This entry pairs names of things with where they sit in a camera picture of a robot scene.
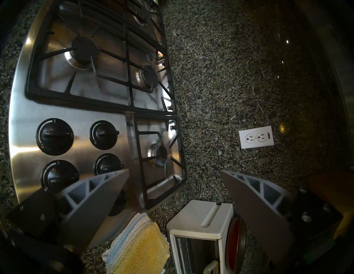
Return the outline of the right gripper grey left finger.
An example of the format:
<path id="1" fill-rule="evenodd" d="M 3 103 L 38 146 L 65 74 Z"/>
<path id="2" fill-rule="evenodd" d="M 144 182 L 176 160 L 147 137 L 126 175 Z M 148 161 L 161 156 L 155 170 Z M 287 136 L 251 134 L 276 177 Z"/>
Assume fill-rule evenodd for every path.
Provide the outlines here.
<path id="1" fill-rule="evenodd" d="M 122 169 L 82 179 L 57 194 L 42 187 L 16 206 L 7 218 L 34 238 L 49 235 L 49 241 L 85 251 L 111 211 L 129 178 Z"/>

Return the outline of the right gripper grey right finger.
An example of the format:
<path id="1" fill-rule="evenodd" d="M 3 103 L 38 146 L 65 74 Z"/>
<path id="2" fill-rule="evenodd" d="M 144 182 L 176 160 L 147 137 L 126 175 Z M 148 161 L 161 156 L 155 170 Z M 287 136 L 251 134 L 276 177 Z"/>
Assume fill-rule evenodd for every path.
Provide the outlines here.
<path id="1" fill-rule="evenodd" d="M 343 215 L 310 189 L 289 192 L 257 177 L 221 170 L 236 209 L 273 264 L 311 263 L 334 244 Z"/>

